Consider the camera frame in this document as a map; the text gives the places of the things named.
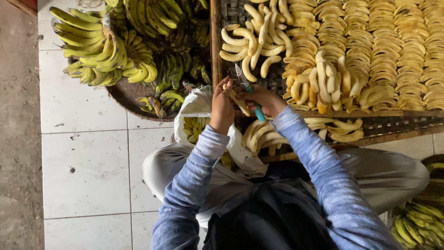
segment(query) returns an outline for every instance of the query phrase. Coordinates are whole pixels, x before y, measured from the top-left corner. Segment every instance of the concrete floor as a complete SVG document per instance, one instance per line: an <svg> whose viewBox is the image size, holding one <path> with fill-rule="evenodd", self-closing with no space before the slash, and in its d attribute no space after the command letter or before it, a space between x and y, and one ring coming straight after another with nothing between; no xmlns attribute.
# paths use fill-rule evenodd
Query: concrete floor
<svg viewBox="0 0 444 250"><path fill-rule="evenodd" d="M0 249L44 249L37 18L0 0Z"/></svg>

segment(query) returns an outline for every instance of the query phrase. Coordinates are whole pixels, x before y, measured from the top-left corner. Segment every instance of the gray pants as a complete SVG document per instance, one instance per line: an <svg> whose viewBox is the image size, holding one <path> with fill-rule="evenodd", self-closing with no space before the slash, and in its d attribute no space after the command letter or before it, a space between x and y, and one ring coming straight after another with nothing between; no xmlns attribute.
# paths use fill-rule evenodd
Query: gray pants
<svg viewBox="0 0 444 250"><path fill-rule="evenodd" d="M153 152L143 162L145 184L161 201L166 186L182 169L190 153L191 149L176 142ZM429 175L424 165L400 153L354 148L338 151L337 154L378 214L411 199L428 184ZM218 163L213 170L205 203L196 216L199 224L206 228L213 213L232 197L248 193L253 185Z"/></svg>

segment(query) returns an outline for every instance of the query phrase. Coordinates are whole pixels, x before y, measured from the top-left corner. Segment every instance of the teal knife handle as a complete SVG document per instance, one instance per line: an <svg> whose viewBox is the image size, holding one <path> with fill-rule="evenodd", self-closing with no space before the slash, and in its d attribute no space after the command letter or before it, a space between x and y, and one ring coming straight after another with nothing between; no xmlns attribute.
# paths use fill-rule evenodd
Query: teal knife handle
<svg viewBox="0 0 444 250"><path fill-rule="evenodd" d="M245 92L253 93L253 89L251 88L251 86L248 86L248 88L245 90ZM258 120L259 121L265 121L265 116L264 116L264 113L262 112L261 106L259 104L257 104L256 102L254 104L257 107L257 109L254 111L254 113L258 117Z"/></svg>

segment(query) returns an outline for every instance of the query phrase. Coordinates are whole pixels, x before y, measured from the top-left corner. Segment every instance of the knife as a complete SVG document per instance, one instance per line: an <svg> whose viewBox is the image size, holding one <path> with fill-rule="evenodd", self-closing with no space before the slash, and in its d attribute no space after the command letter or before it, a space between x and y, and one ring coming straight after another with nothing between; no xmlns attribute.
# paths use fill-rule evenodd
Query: knife
<svg viewBox="0 0 444 250"><path fill-rule="evenodd" d="M239 82L241 83L242 88L247 93L253 93L253 88L251 88L250 84L248 83L248 80L245 77L242 69L237 64L234 64L234 65L236 65L236 74L238 75ZM254 113L256 114L258 120L265 121L265 116L264 116L264 113L262 112L261 106L259 104L257 104L256 102L254 104L257 107L257 109L254 111Z"/></svg>

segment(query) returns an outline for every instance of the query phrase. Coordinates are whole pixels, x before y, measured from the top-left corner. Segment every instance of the white tile floor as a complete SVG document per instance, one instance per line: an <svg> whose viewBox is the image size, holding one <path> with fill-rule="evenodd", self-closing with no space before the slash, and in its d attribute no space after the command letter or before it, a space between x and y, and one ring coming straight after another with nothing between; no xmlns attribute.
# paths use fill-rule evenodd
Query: white tile floor
<svg viewBox="0 0 444 250"><path fill-rule="evenodd" d="M149 249L161 202L141 182L141 164L170 143L174 125L141 120L106 90L64 75L66 59L53 45L61 42L48 8L76 7L78 1L38 2L46 250ZM422 159L444 153L444 133L368 148Z"/></svg>

